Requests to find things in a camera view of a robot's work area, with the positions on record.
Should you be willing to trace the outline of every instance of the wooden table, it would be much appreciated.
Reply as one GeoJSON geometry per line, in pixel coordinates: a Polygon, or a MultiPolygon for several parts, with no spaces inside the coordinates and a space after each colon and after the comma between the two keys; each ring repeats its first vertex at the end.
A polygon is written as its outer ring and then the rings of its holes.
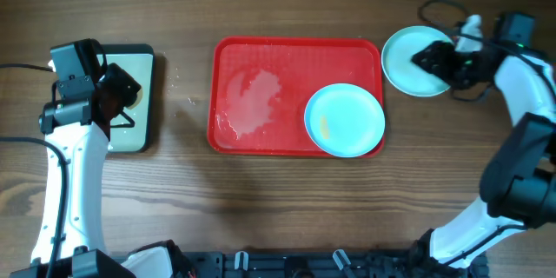
{"type": "MultiPolygon", "coordinates": [[[[154,141],[144,153],[109,156],[104,166],[110,251],[169,238],[188,251],[402,248],[477,195],[483,168],[511,130],[500,95],[458,103],[448,95],[406,96],[385,83],[387,141],[373,159],[225,156],[209,147],[205,129],[212,54],[223,37],[363,37],[381,47],[419,23],[423,1],[0,0],[0,63],[45,65],[51,46],[85,37],[155,49],[162,66],[154,141]],[[178,87],[168,94],[171,83],[178,87]]],[[[486,34],[500,11],[537,16],[535,46],[556,53],[553,0],[458,1],[483,16],[486,34]]],[[[54,79],[0,69],[0,136],[41,137],[37,116],[54,79]]],[[[2,144],[2,276],[29,264],[45,182],[44,149],[2,144]]],[[[493,248],[493,277],[553,276],[554,230],[548,225],[493,248]]]]}

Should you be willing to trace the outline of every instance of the light blue plate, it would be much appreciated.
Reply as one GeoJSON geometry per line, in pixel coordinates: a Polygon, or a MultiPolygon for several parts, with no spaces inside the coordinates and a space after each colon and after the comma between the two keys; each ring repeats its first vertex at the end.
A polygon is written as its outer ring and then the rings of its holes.
{"type": "Polygon", "coordinates": [[[305,128],[313,142],[339,157],[362,156],[382,138],[386,121],[373,95],[336,83],[317,91],[305,108],[305,128]]]}

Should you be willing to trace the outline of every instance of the plastic tray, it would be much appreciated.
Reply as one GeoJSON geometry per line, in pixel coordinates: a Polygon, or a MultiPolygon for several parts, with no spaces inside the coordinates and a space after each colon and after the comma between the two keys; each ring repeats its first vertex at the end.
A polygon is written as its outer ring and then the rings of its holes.
{"type": "MultiPolygon", "coordinates": [[[[215,49],[207,138],[219,152],[331,156],[303,122],[309,98],[352,83],[383,106],[381,56],[364,39],[233,36],[215,49]]],[[[381,142],[363,157],[374,156],[381,142]]]]}

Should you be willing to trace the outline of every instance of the water spill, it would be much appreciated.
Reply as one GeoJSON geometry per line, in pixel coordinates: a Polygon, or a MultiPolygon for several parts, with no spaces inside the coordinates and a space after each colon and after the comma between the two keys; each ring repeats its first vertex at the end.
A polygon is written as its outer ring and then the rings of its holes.
{"type": "Polygon", "coordinates": [[[216,124],[218,125],[218,129],[222,130],[222,126],[220,126],[220,114],[216,114],[216,124]]]}
{"type": "Polygon", "coordinates": [[[266,70],[261,70],[247,86],[243,85],[245,75],[247,73],[242,72],[232,78],[226,93],[228,124],[236,140],[271,122],[269,102],[281,89],[278,76],[266,70]]]}

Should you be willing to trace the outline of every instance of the plate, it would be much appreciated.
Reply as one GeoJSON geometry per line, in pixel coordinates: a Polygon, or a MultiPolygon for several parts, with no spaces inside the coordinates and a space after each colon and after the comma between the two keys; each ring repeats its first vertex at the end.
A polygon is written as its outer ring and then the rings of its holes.
{"type": "Polygon", "coordinates": [[[427,26],[407,27],[391,36],[381,56],[382,70],[388,81],[411,96],[437,96],[448,90],[447,83],[411,62],[414,54],[437,40],[452,42],[443,32],[427,26]]]}
{"type": "Polygon", "coordinates": [[[385,127],[379,102],[368,91],[349,83],[320,89],[305,108],[309,136],[333,156],[366,154],[381,141],[385,127]]]}

